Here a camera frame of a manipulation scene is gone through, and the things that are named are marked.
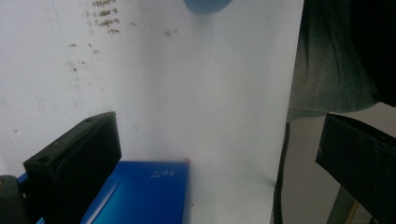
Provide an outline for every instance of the blue box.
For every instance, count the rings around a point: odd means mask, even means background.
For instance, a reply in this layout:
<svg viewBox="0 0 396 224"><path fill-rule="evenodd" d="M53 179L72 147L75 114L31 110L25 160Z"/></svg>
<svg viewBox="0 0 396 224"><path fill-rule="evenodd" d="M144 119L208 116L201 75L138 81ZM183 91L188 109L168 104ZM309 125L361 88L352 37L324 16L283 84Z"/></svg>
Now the blue box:
<svg viewBox="0 0 396 224"><path fill-rule="evenodd" d="M190 223L189 163L120 161L81 223Z"/></svg>

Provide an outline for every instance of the gray cloth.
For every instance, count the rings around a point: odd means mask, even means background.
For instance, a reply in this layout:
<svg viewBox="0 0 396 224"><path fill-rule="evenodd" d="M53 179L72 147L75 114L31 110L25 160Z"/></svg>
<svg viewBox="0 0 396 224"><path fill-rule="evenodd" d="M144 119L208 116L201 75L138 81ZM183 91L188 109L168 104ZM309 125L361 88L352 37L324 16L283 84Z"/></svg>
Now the gray cloth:
<svg viewBox="0 0 396 224"><path fill-rule="evenodd" d="M352 45L348 0L306 0L288 121L377 103L377 89Z"/></svg>

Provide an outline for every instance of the black plastic part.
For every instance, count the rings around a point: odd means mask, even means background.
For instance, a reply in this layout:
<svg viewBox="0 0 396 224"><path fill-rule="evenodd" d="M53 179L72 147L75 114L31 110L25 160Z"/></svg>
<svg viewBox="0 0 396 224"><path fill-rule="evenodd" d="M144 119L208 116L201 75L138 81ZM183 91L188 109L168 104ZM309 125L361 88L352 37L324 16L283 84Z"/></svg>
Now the black plastic part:
<svg viewBox="0 0 396 224"><path fill-rule="evenodd" d="M396 223L394 137L355 119L327 115L317 163L379 223Z"/></svg>
<svg viewBox="0 0 396 224"><path fill-rule="evenodd" d="M43 218L79 223L120 160L116 114L84 119L23 164Z"/></svg>
<svg viewBox="0 0 396 224"><path fill-rule="evenodd" d="M0 175L0 223L30 223L17 178Z"/></svg>

